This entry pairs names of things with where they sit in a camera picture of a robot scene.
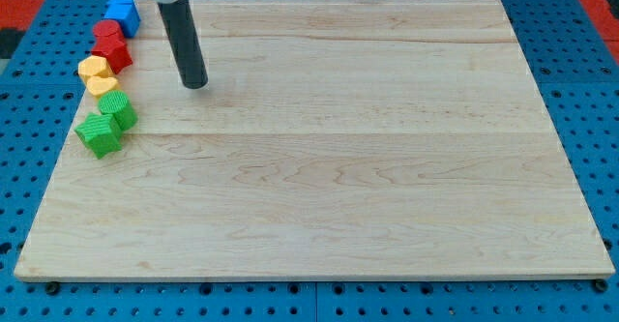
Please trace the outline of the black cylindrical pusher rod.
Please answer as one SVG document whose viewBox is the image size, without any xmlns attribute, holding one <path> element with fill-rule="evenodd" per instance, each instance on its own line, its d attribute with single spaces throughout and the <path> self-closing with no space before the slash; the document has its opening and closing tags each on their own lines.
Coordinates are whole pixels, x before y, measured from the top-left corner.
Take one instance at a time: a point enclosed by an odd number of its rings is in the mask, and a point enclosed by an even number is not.
<svg viewBox="0 0 619 322">
<path fill-rule="evenodd" d="M 159 3 L 158 8 L 182 84 L 203 88 L 209 78 L 189 0 Z"/>
</svg>

